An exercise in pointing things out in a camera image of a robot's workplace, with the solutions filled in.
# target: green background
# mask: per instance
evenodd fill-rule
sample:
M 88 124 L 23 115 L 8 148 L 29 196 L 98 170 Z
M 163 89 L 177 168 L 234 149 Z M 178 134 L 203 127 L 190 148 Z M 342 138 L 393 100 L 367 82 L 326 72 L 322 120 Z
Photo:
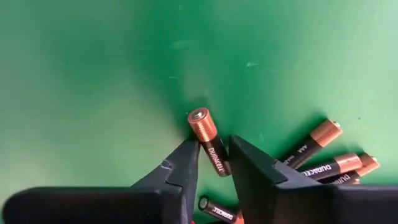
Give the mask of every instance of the green background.
M 314 157 L 366 151 L 396 184 L 398 1 L 0 1 L 0 202 L 41 185 L 129 186 L 208 107 L 220 134 L 280 157 L 323 118 Z M 200 155 L 198 195 L 236 205 Z M 209 220 L 197 213 L 198 220 Z

